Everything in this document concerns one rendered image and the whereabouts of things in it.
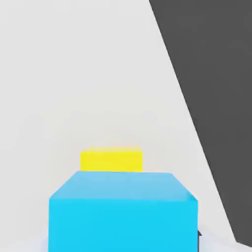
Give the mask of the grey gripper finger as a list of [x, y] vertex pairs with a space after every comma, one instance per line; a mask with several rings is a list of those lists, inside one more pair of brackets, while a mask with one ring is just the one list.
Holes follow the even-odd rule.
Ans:
[[208, 228], [199, 227], [199, 252], [239, 252], [234, 243], [215, 235]]

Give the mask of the small blue cube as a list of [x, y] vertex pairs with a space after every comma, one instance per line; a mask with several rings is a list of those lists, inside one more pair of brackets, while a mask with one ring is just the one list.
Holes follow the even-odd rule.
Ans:
[[48, 252], [198, 252], [198, 202], [170, 173], [78, 171], [49, 199]]

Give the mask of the small yellow cube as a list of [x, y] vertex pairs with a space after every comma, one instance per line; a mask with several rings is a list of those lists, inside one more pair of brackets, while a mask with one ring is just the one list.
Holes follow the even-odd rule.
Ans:
[[140, 147], [90, 147], [80, 154], [82, 171], [142, 172]]

